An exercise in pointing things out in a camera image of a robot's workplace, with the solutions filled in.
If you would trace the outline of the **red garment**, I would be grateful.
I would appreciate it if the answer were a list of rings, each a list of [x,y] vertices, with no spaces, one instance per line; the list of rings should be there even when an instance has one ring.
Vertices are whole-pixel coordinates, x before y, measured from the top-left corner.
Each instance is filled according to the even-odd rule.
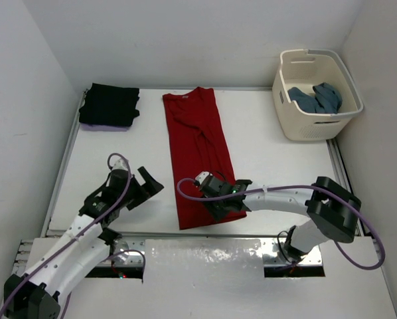
[[[182,95],[165,94],[163,104],[180,230],[245,218],[245,211],[229,212],[215,221],[203,203],[188,200],[177,191],[181,179],[196,177],[202,171],[221,173],[228,182],[235,182],[214,90],[197,87]]]

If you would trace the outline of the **purple t shirt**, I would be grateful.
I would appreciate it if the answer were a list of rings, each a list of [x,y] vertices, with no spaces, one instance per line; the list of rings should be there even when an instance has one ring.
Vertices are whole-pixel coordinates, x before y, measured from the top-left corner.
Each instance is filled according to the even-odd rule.
[[[129,127],[89,125],[89,124],[81,124],[80,127],[84,131],[88,131],[88,132],[126,132],[129,130]]]

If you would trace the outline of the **black garment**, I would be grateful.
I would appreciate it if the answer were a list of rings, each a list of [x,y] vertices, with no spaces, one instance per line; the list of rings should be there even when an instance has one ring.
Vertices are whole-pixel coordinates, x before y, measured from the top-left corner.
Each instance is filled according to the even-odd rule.
[[[138,88],[93,83],[79,109],[79,122],[89,126],[129,128],[139,117]]]

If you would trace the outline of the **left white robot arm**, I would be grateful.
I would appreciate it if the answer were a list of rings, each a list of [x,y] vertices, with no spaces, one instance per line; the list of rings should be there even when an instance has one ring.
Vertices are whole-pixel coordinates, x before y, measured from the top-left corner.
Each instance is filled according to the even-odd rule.
[[[12,274],[3,288],[0,318],[60,318],[74,287],[102,261],[114,256],[121,234],[109,228],[122,209],[132,210],[163,190],[144,167],[139,183],[120,156],[108,166],[105,182],[84,200],[65,233],[22,275]]]

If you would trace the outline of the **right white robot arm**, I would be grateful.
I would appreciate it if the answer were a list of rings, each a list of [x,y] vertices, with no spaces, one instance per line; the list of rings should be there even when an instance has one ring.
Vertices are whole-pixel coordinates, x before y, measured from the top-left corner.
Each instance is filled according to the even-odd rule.
[[[360,209],[357,197],[328,177],[318,177],[314,189],[280,189],[268,191],[248,179],[231,184],[204,171],[195,177],[195,185],[202,193],[203,204],[215,220],[231,212],[263,210],[295,213],[308,217],[302,225],[293,225],[286,231],[283,243],[278,243],[278,255],[289,264],[299,263],[313,247],[329,240],[351,243],[355,238],[357,216],[352,209]]]

